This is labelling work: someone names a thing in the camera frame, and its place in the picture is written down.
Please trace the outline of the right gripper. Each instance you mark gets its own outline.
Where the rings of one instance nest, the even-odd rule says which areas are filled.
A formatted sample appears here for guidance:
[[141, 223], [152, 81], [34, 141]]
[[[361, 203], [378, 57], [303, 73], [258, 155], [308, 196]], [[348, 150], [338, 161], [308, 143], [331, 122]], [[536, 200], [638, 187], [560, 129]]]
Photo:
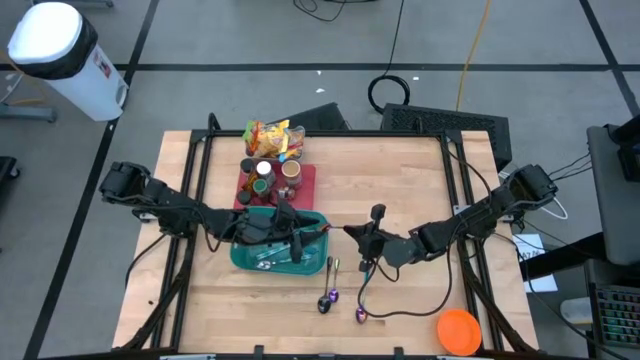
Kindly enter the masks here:
[[362, 225], [344, 225], [343, 230], [358, 244], [358, 252], [362, 256], [359, 264], [360, 272], [370, 271], [373, 263], [382, 254], [384, 244], [389, 240], [380, 230], [381, 220], [384, 218], [386, 206], [376, 204], [371, 209], [371, 220]]

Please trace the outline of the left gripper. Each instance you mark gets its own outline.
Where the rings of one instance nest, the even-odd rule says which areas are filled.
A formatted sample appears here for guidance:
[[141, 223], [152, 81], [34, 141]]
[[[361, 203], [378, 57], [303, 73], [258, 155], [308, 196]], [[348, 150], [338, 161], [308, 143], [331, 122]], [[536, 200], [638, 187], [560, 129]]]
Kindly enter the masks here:
[[320, 218], [316, 212], [295, 210], [287, 202], [279, 201], [269, 214], [247, 207], [238, 218], [234, 241], [243, 246], [285, 242], [289, 245], [292, 262], [297, 264], [302, 261], [302, 246], [325, 240], [329, 232], [328, 227], [299, 229], [319, 223]]

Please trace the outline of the teal plastic spoon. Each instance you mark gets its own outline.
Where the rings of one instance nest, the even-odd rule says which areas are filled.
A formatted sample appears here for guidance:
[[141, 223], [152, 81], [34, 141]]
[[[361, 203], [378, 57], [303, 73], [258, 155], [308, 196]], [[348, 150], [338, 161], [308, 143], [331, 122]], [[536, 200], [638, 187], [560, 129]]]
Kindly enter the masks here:
[[294, 247], [290, 250], [290, 257], [293, 264], [303, 264], [318, 258], [324, 253], [324, 247]]

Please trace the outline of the purple iridescent spoon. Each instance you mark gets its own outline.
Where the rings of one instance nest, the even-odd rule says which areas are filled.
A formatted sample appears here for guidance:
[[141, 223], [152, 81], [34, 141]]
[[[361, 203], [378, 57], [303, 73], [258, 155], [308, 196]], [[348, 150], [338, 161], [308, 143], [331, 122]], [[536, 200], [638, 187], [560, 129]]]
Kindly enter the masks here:
[[339, 291], [337, 289], [337, 276], [340, 268], [340, 259], [335, 258], [333, 261], [333, 281], [332, 287], [329, 291], [329, 300], [331, 303], [336, 303], [339, 300]]

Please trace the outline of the teal plastic bin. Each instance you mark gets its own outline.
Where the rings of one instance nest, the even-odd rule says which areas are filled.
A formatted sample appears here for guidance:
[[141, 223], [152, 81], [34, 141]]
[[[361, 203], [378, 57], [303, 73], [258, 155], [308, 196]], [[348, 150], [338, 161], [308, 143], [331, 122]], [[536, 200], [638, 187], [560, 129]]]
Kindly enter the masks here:
[[[272, 212], [272, 208], [274, 207], [253, 206], [251, 208], [253, 208], [254, 210], [260, 213], [269, 214]], [[316, 226], [300, 228], [299, 231], [307, 230], [307, 229], [309, 230], [317, 229], [323, 225], [328, 224], [327, 219], [321, 213], [319, 212], [316, 212], [316, 213], [320, 218], [320, 223]], [[237, 224], [230, 224], [231, 228], [225, 231], [224, 236], [228, 238], [232, 238], [230, 258], [233, 264], [236, 265], [238, 268], [241, 268], [243, 270], [273, 272], [273, 273], [286, 274], [286, 275], [310, 276], [310, 275], [316, 274], [317, 272], [320, 272], [325, 267], [325, 263], [328, 256], [328, 237], [323, 241], [317, 241], [310, 245], [314, 247], [325, 248], [325, 253], [320, 255], [318, 258], [314, 258], [312, 261], [309, 261], [303, 264], [293, 264], [292, 261], [290, 260], [287, 263], [277, 265], [267, 271], [257, 270], [254, 268], [254, 263], [255, 263], [255, 256], [258, 253], [261, 253], [263, 251], [266, 251], [272, 248], [287, 245], [287, 243], [278, 242], [278, 243], [268, 244], [268, 245], [243, 246], [234, 241], [235, 229]]]

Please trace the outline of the white lid jar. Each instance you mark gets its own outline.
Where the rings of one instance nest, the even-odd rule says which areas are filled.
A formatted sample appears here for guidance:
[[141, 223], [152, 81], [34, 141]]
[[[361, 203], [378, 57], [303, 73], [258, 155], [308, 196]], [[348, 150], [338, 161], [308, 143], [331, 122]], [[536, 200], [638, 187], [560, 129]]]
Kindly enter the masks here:
[[269, 187], [272, 187], [276, 182], [276, 175], [269, 161], [258, 162], [256, 164], [256, 172], [259, 178], [265, 180]]

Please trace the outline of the dark metal spoon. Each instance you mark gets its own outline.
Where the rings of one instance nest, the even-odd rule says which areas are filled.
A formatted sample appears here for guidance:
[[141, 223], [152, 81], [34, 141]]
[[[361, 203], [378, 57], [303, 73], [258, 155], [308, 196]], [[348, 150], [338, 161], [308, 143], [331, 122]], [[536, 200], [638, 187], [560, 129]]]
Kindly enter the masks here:
[[328, 256], [326, 262], [326, 277], [325, 277], [325, 287], [324, 293], [319, 297], [317, 301], [317, 310], [320, 314], [326, 314], [329, 312], [331, 308], [331, 300], [329, 298], [329, 279], [331, 274], [331, 269], [333, 265], [333, 257]]

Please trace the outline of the yellow blue chips bag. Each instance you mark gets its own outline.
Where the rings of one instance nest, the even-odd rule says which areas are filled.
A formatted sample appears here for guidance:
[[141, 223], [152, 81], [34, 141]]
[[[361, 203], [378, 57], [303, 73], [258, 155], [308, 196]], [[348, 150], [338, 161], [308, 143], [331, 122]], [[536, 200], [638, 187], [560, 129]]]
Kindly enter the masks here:
[[255, 156], [277, 159], [283, 162], [286, 159], [290, 140], [289, 124], [289, 120], [282, 120], [272, 124], [263, 123], [263, 139]]

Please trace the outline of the orange snack bag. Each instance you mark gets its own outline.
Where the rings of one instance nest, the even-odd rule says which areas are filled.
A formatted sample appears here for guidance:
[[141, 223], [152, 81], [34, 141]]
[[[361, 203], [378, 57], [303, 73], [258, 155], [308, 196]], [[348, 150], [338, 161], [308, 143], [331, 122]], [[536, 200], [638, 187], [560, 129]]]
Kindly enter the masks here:
[[258, 149], [263, 139], [263, 133], [263, 123], [254, 121], [252, 130], [250, 131], [250, 134], [252, 136], [252, 140], [250, 142], [250, 150], [252, 155], [256, 155], [258, 153]]

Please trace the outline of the red plastic bin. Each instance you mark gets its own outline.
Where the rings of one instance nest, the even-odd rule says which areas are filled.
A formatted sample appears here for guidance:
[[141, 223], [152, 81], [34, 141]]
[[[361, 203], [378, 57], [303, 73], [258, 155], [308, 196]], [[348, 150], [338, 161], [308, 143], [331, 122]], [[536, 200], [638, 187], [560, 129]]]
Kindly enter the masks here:
[[[244, 189], [244, 185], [247, 182], [248, 176], [240, 170], [238, 172], [238, 180], [236, 189], [233, 191], [234, 195], [234, 209], [243, 209], [246, 206], [267, 206], [273, 207], [277, 200], [280, 198], [278, 191], [287, 186], [284, 175], [281, 171], [281, 164], [275, 163], [272, 165], [273, 172], [276, 176], [276, 181], [270, 190], [270, 198], [260, 198], [257, 195], [253, 195], [249, 203], [244, 204], [238, 200], [237, 194]], [[296, 210], [313, 210], [314, 198], [315, 198], [315, 180], [316, 180], [316, 168], [314, 165], [302, 165], [301, 166], [301, 182], [295, 186], [295, 194], [286, 201]]]

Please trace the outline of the black box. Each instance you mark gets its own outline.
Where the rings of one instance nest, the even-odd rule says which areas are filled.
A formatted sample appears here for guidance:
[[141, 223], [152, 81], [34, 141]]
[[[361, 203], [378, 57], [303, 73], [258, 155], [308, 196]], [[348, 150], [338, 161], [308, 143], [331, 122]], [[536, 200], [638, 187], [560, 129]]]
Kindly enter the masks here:
[[303, 112], [286, 116], [282, 121], [288, 120], [293, 128], [303, 127], [306, 131], [333, 131], [348, 130], [349, 125], [344, 119], [338, 104], [327, 103]]

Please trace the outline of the orange plastic bowl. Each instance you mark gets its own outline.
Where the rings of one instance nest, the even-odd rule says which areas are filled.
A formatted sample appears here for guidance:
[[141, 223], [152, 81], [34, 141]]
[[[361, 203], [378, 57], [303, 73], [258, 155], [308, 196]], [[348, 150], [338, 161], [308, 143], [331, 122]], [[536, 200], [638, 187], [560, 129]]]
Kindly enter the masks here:
[[482, 344], [478, 321], [463, 309], [444, 311], [438, 318], [436, 331], [439, 343], [452, 355], [473, 355]]

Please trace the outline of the black perforated computer case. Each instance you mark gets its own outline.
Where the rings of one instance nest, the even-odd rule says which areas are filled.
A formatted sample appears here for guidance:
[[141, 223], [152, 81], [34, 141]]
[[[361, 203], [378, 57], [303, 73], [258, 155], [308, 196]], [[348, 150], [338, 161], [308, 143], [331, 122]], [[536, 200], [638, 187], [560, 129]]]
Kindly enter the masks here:
[[512, 161], [509, 121], [506, 117], [456, 112], [401, 104], [387, 104], [383, 110], [381, 130], [485, 131], [491, 142], [498, 171]]

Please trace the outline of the white paper sheet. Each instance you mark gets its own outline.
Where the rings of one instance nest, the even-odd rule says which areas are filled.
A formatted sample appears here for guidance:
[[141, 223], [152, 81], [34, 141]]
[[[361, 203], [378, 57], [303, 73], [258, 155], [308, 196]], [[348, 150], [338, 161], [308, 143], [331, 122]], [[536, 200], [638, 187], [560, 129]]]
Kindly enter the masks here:
[[[520, 262], [546, 253], [538, 234], [514, 234], [512, 240], [517, 246], [518, 259]], [[525, 280], [523, 284], [527, 293], [551, 293], [558, 291], [558, 286], [553, 275], [546, 275], [533, 280]]]

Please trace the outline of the black desk beam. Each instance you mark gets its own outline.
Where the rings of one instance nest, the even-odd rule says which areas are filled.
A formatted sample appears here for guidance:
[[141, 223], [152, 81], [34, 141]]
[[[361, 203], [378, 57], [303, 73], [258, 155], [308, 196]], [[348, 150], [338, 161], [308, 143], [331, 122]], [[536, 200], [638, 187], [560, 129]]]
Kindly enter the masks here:
[[607, 259], [602, 232], [521, 261], [520, 270], [523, 280], [528, 281], [581, 266], [592, 259]]

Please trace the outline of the white rounded object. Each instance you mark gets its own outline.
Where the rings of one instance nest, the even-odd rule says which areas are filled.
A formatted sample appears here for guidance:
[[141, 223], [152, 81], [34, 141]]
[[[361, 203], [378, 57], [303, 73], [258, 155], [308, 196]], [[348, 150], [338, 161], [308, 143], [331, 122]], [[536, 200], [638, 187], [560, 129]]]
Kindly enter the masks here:
[[560, 313], [564, 319], [574, 325], [592, 325], [593, 315], [589, 297], [567, 299], [560, 304]]

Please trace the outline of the backlit keyboard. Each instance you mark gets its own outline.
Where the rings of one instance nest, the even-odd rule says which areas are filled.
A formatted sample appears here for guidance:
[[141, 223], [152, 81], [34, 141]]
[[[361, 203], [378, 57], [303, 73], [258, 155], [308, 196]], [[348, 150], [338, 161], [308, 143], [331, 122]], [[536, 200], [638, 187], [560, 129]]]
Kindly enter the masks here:
[[604, 345], [640, 349], [640, 288], [589, 287], [596, 336]]

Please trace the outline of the black desk device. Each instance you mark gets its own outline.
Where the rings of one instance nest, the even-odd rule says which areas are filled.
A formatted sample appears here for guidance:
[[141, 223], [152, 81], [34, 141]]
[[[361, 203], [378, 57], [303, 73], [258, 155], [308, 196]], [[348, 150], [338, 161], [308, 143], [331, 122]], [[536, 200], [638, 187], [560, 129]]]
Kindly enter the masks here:
[[624, 178], [640, 182], [640, 114], [621, 126], [606, 126], [609, 138], [618, 145], [617, 156]]

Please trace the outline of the grey furniture base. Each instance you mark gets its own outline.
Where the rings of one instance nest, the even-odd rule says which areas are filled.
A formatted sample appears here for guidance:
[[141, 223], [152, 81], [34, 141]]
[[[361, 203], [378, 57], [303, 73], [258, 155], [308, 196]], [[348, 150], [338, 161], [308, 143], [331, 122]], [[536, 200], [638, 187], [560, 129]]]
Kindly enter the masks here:
[[57, 113], [49, 107], [17, 106], [0, 103], [0, 119], [39, 120], [54, 123]]

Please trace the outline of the black chair base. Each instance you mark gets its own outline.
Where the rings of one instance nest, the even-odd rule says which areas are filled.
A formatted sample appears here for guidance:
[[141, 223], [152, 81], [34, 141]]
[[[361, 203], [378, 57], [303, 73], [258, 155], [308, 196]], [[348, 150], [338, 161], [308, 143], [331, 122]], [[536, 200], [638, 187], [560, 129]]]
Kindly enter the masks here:
[[21, 175], [17, 159], [9, 156], [0, 156], [0, 195], [5, 193], [10, 183]]

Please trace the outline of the white trash bin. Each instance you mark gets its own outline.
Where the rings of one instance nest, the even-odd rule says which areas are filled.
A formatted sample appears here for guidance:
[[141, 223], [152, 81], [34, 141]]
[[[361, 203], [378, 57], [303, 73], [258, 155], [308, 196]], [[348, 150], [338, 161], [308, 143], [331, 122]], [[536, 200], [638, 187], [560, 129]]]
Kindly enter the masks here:
[[97, 30], [73, 6], [44, 2], [30, 7], [7, 51], [16, 68], [46, 82], [92, 120], [122, 115], [129, 85], [100, 46]]

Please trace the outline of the black metal table frame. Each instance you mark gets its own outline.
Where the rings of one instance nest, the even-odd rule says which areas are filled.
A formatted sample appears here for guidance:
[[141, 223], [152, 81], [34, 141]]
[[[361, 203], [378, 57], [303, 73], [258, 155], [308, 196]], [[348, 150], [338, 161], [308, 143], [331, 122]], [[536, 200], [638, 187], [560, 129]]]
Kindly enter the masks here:
[[[406, 234], [452, 213], [440, 143], [414, 133], [330, 131], [308, 135], [303, 161], [316, 168], [314, 209], [333, 226], [362, 224], [386, 206], [383, 227]], [[125, 291], [114, 335], [115, 355], [163, 351], [248, 356], [409, 355], [442, 352], [439, 315], [463, 308], [466, 295], [457, 257], [405, 266], [397, 282], [388, 267], [366, 286], [367, 321], [355, 318], [364, 277], [356, 243], [331, 230], [329, 251], [341, 261], [340, 298], [320, 314], [324, 275], [246, 271], [230, 248], [197, 235], [164, 240], [156, 224], [140, 231], [140, 258]]]

